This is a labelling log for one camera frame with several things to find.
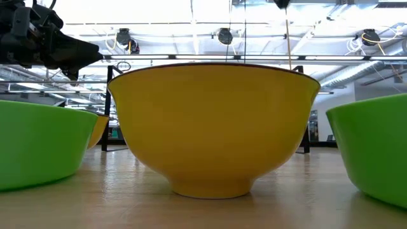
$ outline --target ceiling light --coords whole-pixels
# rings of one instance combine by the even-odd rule
[[[318,95],[332,95],[333,92],[318,92]]]
[[[40,93],[40,91],[6,91],[8,93]]]
[[[73,94],[76,92],[75,91],[44,91],[44,93],[65,93],[65,94],[70,93],[70,94]]]
[[[66,99],[64,96],[57,95],[57,94],[51,94],[52,96],[59,98],[59,99]]]
[[[86,109],[86,107],[71,107],[71,106],[68,106],[66,108],[69,108],[69,109],[82,109],[82,110]]]
[[[305,60],[362,60],[364,57],[352,56],[309,56]]]
[[[87,100],[87,99],[70,99],[74,102],[79,102],[79,103],[92,103],[91,101]]]
[[[83,94],[95,94],[95,93],[106,93],[106,91],[91,91],[91,90],[89,90],[89,91],[78,91],[78,93],[83,93]]]
[[[176,59],[188,59],[188,60],[223,60],[233,59],[233,55],[176,55]]]
[[[132,60],[132,59],[144,59],[144,60],[151,60],[151,59],[168,59],[168,55],[112,55],[106,56],[110,57],[111,59],[118,59],[118,60]]]
[[[33,88],[33,89],[46,89],[47,87],[43,86],[43,85],[39,85],[37,83],[17,83],[17,85],[23,86],[23,87],[29,87],[29,88]]]
[[[371,57],[370,60],[407,60],[407,56]]]
[[[242,56],[243,59],[246,60],[289,60],[289,56],[262,56],[262,55],[250,55],[250,56]],[[298,56],[291,56],[292,60],[298,59]]]
[[[98,93],[106,93],[105,91],[91,91],[91,90],[87,90],[87,91],[44,91],[44,93],[65,93],[65,94],[98,94]]]
[[[89,104],[89,105],[82,105],[82,104],[78,104],[78,105],[75,105],[75,106],[84,106],[84,107],[98,107],[98,108],[104,108],[104,105],[102,105],[102,104]]]

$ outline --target wooden table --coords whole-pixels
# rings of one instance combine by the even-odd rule
[[[198,200],[172,193],[128,150],[97,146],[72,177],[0,193],[0,228],[406,229],[407,211],[358,192],[337,149],[293,155],[250,195]]]

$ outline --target wire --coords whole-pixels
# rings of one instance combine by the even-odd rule
[[[50,9],[51,9],[51,10],[52,10],[53,7],[55,6],[55,3],[57,3],[57,0],[52,0],[51,6],[50,6]]]
[[[382,46],[380,45],[380,43],[377,44],[379,46],[380,51],[382,51],[383,55],[386,55],[386,53],[384,52]]]
[[[361,48],[361,51],[363,52],[363,55],[366,55],[366,53],[364,52],[363,48]]]
[[[122,69],[122,68],[120,67],[120,66],[121,66],[120,64],[127,65],[128,67],[125,68],[125,69]],[[116,64],[116,67],[117,67],[118,69],[120,69],[121,71],[123,71],[123,72],[128,71],[128,70],[130,70],[130,69],[132,68],[132,66],[131,66],[127,61],[120,61],[119,63]]]
[[[287,29],[287,45],[288,45],[288,64],[290,66],[290,70],[292,69],[291,67],[291,47],[290,47],[290,33],[288,29],[288,13],[287,13],[287,8],[286,8],[286,29]]]
[[[366,35],[366,33],[362,34],[362,39],[363,39],[363,40],[369,41],[369,42],[371,42],[371,43],[380,44],[380,43],[385,43],[385,42],[394,40],[399,34],[396,33],[396,34],[394,35],[394,37],[389,38],[389,39],[386,39],[386,40],[384,40],[384,41],[372,41],[372,40],[369,40],[369,39],[365,38],[364,35]]]
[[[392,27],[390,27],[390,26],[384,26],[384,27],[387,27],[390,31],[392,31],[392,32],[394,32],[394,34],[397,34],[398,32],[396,32]]]
[[[230,32],[230,27],[231,27],[231,0],[229,0],[229,32]],[[226,47],[226,61],[228,61],[228,53],[229,53],[229,41],[228,41],[228,46]]]
[[[233,53],[236,55],[236,49],[235,49],[235,47],[232,45],[231,46],[232,48],[233,48]]]
[[[246,64],[246,48],[247,48],[247,16],[246,16],[246,0],[244,0],[244,63]]]
[[[348,54],[350,54],[350,53],[352,53],[352,52],[357,52],[357,51],[359,51],[359,50],[362,50],[362,45],[363,45],[363,43],[362,43],[362,41],[359,40],[359,39],[357,39],[357,40],[353,40],[353,39],[348,40],[348,42],[346,43],[346,47],[347,47],[347,49],[349,50],[349,52],[346,53],[345,55],[348,55]]]
[[[379,44],[377,44],[379,46],[380,51],[382,51],[383,55],[386,55],[386,53],[384,52],[382,46]],[[394,68],[394,66],[392,64],[390,64],[391,68],[393,69],[393,73],[400,78],[400,80],[403,80],[403,77],[400,76],[400,74],[397,72],[397,70]]]
[[[116,43],[117,43],[117,33],[116,33],[116,35],[114,36],[114,45],[113,45],[113,48],[110,47],[110,45],[107,43],[108,39],[106,39],[106,40],[104,40],[104,41],[105,41],[106,46],[107,46],[110,50],[114,50],[114,49],[116,48]]]
[[[373,69],[376,71],[376,73],[382,77],[383,80],[386,80],[386,78],[384,78],[378,71],[377,69],[373,66]],[[398,88],[396,88],[395,86],[392,86],[392,88],[394,88],[396,91],[398,91],[399,93],[402,93],[402,91],[400,91]]]

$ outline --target dark bowl rim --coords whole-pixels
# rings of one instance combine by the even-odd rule
[[[225,63],[219,63],[219,62],[216,62],[216,63],[208,63],[208,62],[206,62],[206,63],[179,63],[179,64],[164,64],[164,65],[160,65],[160,66],[145,67],[145,68],[142,68],[142,69],[136,69],[136,70],[133,70],[133,71],[125,72],[125,73],[113,78],[111,81],[109,81],[107,83],[107,85],[109,86],[109,84],[112,83],[114,80],[116,80],[118,78],[121,78],[122,76],[125,76],[125,75],[130,74],[130,73],[135,73],[135,72],[139,72],[139,71],[146,71],[146,70],[156,69],[156,68],[182,67],[182,66],[244,66],[244,67],[257,67],[257,68],[263,68],[263,69],[272,69],[272,70],[284,71],[284,72],[287,72],[287,73],[293,73],[293,74],[297,74],[297,75],[302,76],[302,77],[306,77],[306,78],[308,78],[310,80],[313,80],[316,83],[318,83],[319,88],[321,88],[321,84],[316,79],[312,78],[311,76],[307,76],[306,74],[299,73],[297,71],[283,69],[283,68],[279,68],[279,67],[272,67],[272,66],[261,66],[261,65],[257,65],[257,64],[226,63],[226,62]]]

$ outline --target metal frame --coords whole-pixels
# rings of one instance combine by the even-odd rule
[[[298,71],[299,73],[304,73],[304,67],[303,66],[296,66],[293,71]],[[307,123],[307,128],[305,129],[305,133],[303,136],[303,139],[301,141],[300,147],[304,147],[304,151],[296,151],[296,153],[309,153],[310,152],[310,134],[308,133],[308,123]]]
[[[109,82],[113,79],[113,70],[118,72],[119,74],[123,74],[123,71],[118,69],[116,66],[108,66],[107,67],[107,81],[106,81],[106,101],[104,104],[104,115],[110,117],[110,106],[111,106],[111,94],[107,88],[107,85]],[[104,129],[103,135],[102,135],[102,151],[105,152],[112,152],[112,151],[119,151],[119,150],[124,150],[128,148],[123,148],[123,149],[112,149],[112,150],[107,150],[107,145],[109,143],[109,122],[107,122],[106,127]]]
[[[224,60],[225,55],[194,55],[194,54],[148,54],[148,55],[104,55],[104,60]],[[228,60],[244,60],[246,61],[288,61],[288,55],[228,55]],[[381,60],[384,62],[399,62],[407,61],[407,55],[400,56],[344,56],[344,55],[292,55],[292,62],[303,61],[310,63],[330,63],[337,64],[348,63],[365,63],[371,60]]]

